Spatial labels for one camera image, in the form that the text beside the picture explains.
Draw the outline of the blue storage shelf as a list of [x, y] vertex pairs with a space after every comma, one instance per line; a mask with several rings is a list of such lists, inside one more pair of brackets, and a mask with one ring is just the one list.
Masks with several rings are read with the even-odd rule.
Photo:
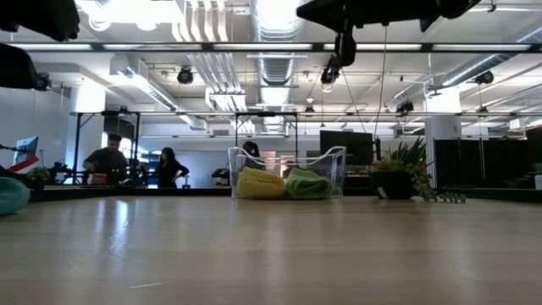
[[137, 153], [135, 158], [130, 158], [128, 161], [128, 176], [137, 186], [157, 188], [158, 163], [159, 155], [156, 153]]

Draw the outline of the black pole stand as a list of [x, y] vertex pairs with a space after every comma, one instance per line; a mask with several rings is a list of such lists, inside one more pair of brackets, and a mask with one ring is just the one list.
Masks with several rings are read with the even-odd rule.
[[128, 147], [122, 147], [122, 153], [128, 153], [127, 174], [131, 177], [139, 164], [139, 148], [142, 112], [103, 110], [101, 112], [71, 112], [75, 116], [74, 139], [69, 140], [66, 160], [73, 171], [82, 169], [84, 158], [101, 147], [104, 133], [118, 134], [130, 141]]

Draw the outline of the clear plastic bin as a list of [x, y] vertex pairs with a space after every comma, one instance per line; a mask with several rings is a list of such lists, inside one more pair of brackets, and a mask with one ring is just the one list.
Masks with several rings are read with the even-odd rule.
[[[237, 196], [236, 185], [239, 173], [245, 168], [246, 158], [252, 158], [243, 148], [231, 147], [228, 149], [229, 171], [231, 196], [234, 199], [247, 199]], [[261, 162], [266, 166], [264, 171], [280, 176], [284, 181], [290, 171], [294, 168], [310, 170], [320, 176], [329, 179], [333, 184], [333, 191], [330, 197], [325, 199], [295, 199], [290, 197], [285, 188], [285, 193], [281, 197], [248, 199], [248, 200], [327, 200], [337, 199], [343, 196], [345, 169], [346, 169], [346, 149], [344, 147], [335, 147], [335, 152], [329, 149], [322, 155], [314, 157], [309, 156], [269, 156], [260, 155]]]

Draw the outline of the small round green plant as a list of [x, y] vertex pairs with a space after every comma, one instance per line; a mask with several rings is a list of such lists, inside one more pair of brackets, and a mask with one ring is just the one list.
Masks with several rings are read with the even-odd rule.
[[51, 174], [46, 168], [36, 167], [27, 173], [27, 177], [36, 183], [47, 184], [51, 179]]

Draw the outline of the green microfiber towel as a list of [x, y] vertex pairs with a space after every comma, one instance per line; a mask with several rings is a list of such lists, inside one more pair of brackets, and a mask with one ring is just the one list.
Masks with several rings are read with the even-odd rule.
[[331, 196], [333, 184], [310, 170], [294, 168], [285, 179], [285, 188], [295, 199], [325, 199]]

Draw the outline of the yellow microfiber towel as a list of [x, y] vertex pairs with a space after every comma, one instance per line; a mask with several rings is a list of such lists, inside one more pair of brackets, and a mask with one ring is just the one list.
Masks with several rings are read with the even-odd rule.
[[239, 173], [236, 193], [247, 199], [281, 197], [285, 193], [285, 181], [276, 174], [245, 167]]

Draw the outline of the red bar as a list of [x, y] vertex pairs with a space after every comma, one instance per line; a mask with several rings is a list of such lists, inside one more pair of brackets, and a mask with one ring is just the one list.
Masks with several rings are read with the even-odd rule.
[[14, 173], [17, 173], [19, 171], [21, 171], [22, 169], [26, 169], [28, 167], [30, 167], [32, 164], [35, 164], [39, 161], [39, 158], [36, 157], [36, 156], [33, 156], [33, 157], [30, 157], [30, 158], [27, 158], [19, 163], [16, 163], [10, 167], [7, 168], [7, 171], [10, 171], [10, 172], [14, 172]]

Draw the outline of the tilted computer monitor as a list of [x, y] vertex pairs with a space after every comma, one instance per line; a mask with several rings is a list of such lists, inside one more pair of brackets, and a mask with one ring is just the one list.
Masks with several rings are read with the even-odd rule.
[[14, 153], [14, 164], [20, 164], [36, 156], [37, 143], [39, 137], [33, 136], [19, 139], [16, 142], [16, 152]]

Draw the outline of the black partition panels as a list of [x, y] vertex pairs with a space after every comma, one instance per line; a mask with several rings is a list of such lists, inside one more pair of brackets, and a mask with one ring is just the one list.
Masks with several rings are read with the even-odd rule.
[[534, 189], [542, 176], [542, 129], [524, 140], [434, 140], [436, 184], [444, 187]]

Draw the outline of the potted succulent plant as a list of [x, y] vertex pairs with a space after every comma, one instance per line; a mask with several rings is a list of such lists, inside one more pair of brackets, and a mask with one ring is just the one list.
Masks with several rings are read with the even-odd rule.
[[375, 195], [384, 200], [409, 200], [421, 197], [425, 202], [465, 203], [466, 197], [454, 192], [437, 191], [427, 162], [427, 143], [418, 138], [413, 144], [399, 143], [388, 158], [373, 163], [368, 173]]

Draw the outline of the silver ceiling air duct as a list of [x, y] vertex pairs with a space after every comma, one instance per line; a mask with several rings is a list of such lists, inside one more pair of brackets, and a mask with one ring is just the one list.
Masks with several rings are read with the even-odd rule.
[[[296, 9], [308, 0], [251, 0], [253, 40], [299, 42], [303, 20]], [[290, 53], [261, 53], [257, 59], [259, 102], [264, 109], [282, 112], [290, 97], [296, 60]]]

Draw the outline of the black computer monitor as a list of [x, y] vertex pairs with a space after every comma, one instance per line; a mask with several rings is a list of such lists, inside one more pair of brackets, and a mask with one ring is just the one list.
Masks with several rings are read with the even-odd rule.
[[329, 149], [335, 152], [335, 147], [346, 149], [346, 164], [371, 165], [373, 163], [373, 135], [352, 131], [321, 130], [319, 132], [320, 152]]

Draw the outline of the teal microfiber towel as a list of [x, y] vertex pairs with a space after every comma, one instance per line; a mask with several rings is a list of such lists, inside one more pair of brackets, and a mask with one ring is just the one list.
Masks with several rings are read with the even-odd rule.
[[30, 190], [20, 181], [0, 177], [0, 215], [14, 214], [30, 201]]

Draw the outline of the person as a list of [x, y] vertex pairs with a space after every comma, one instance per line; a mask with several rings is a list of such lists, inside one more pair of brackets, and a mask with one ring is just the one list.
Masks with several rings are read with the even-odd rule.
[[252, 158], [246, 158], [244, 166], [251, 169], [265, 170], [266, 166], [260, 164], [260, 153], [258, 145], [253, 141], [246, 141], [243, 143], [242, 148], [250, 155]]
[[107, 176], [109, 185], [118, 184], [127, 178], [127, 161], [119, 150], [122, 137], [108, 134], [107, 145], [92, 152], [83, 162], [83, 168], [93, 174]]
[[190, 171], [176, 159], [171, 147], [165, 147], [162, 150], [157, 168], [159, 189], [176, 189], [176, 181], [189, 173]]

